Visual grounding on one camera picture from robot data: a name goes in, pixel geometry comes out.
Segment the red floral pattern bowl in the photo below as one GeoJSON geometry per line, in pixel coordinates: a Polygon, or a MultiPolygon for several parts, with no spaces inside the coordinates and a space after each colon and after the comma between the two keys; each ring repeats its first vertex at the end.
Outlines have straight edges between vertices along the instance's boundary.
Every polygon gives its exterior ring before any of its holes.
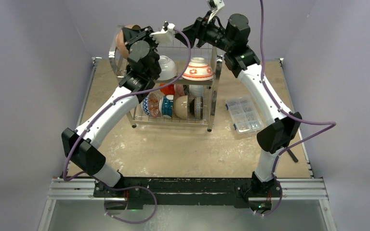
{"type": "Polygon", "coordinates": [[[213,69],[207,63],[205,58],[191,58],[186,71],[182,74],[182,78],[192,81],[206,81],[213,79],[213,69]]]}

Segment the red geometric pattern bowl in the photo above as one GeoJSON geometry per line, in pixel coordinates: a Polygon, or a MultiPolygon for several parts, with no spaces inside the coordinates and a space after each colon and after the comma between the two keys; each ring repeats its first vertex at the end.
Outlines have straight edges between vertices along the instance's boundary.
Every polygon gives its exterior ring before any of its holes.
{"type": "Polygon", "coordinates": [[[142,109],[147,116],[157,118],[159,115],[159,99],[154,93],[148,94],[142,101],[142,109]]]}

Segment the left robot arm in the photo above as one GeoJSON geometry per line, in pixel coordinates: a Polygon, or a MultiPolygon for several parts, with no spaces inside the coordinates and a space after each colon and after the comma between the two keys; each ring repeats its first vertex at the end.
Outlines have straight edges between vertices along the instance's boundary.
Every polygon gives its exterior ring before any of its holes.
{"type": "Polygon", "coordinates": [[[129,52],[126,74],[97,112],[77,128],[66,128],[61,135],[66,156],[64,180],[69,179],[67,166],[72,162],[83,173],[106,184],[106,191],[113,197],[124,192],[120,181],[123,176],[107,164],[98,148],[111,129],[151,92],[161,73],[153,29],[125,27],[121,32],[122,44],[129,52]]]}

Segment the plain white bowl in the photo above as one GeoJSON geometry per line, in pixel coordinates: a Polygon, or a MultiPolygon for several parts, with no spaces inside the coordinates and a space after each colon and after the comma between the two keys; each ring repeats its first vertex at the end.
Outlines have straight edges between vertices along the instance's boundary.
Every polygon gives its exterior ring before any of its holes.
{"type": "Polygon", "coordinates": [[[171,58],[165,55],[161,55],[159,57],[159,65],[161,68],[161,73],[158,78],[159,81],[169,80],[176,77],[176,64],[171,58]]]}

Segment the brown-rimmed white bowl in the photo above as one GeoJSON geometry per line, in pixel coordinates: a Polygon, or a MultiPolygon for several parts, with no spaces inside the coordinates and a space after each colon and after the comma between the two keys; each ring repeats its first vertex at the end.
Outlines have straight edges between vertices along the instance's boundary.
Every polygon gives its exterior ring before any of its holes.
{"type": "MultiPolygon", "coordinates": [[[[126,25],[124,26],[123,28],[129,28],[129,29],[134,29],[134,30],[139,30],[141,29],[141,27],[139,25],[126,25]]],[[[124,34],[123,34],[123,31],[122,29],[120,30],[120,32],[116,35],[116,48],[117,50],[119,51],[120,55],[124,58],[124,59],[127,59],[127,57],[129,56],[129,51],[128,49],[126,48],[125,46],[125,42],[124,42],[124,34]]]]}

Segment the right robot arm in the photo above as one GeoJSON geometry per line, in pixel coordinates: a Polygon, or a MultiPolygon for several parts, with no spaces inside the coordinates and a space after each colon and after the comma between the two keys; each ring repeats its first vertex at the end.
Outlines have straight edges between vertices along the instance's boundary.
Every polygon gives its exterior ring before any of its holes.
{"type": "Polygon", "coordinates": [[[261,153],[256,170],[252,173],[251,189],[262,196],[275,184],[277,159],[289,147],[300,126],[301,114],[292,113],[264,75],[264,63],[248,46],[251,28],[246,16],[235,13],[226,27],[209,21],[209,15],[177,30],[175,38],[189,47],[208,43],[223,50],[227,68],[250,92],[265,118],[265,128],[257,133],[261,153]]]}

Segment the beige speckled bowl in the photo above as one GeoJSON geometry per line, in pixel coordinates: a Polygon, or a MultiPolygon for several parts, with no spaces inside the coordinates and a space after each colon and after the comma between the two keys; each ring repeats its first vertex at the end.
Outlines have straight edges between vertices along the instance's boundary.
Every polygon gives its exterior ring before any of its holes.
{"type": "Polygon", "coordinates": [[[174,113],[180,119],[188,118],[188,99],[187,95],[178,97],[174,102],[174,113]]]}

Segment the steel two-tier dish rack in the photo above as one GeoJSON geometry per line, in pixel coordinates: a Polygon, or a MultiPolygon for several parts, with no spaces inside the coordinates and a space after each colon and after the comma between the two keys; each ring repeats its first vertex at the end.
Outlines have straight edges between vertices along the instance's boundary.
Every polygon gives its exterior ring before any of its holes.
{"type": "Polygon", "coordinates": [[[155,81],[155,89],[142,103],[126,114],[133,128],[138,125],[205,127],[212,131],[219,80],[222,70],[222,57],[210,45],[194,48],[193,56],[200,56],[211,67],[211,79],[192,81],[179,79],[169,85],[169,80],[161,77],[155,81]]]}

